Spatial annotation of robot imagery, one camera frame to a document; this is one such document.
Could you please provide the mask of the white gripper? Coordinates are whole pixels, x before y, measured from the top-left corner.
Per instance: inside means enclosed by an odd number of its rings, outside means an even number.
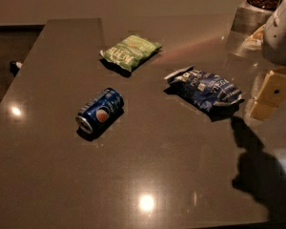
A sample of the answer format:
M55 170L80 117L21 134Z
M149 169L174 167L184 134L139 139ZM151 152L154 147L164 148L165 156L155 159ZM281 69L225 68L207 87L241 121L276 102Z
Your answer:
M265 59L286 66L286 0L282 1L267 20L261 49ZM249 117L267 119L286 99L286 68L260 74L253 86L252 99Z

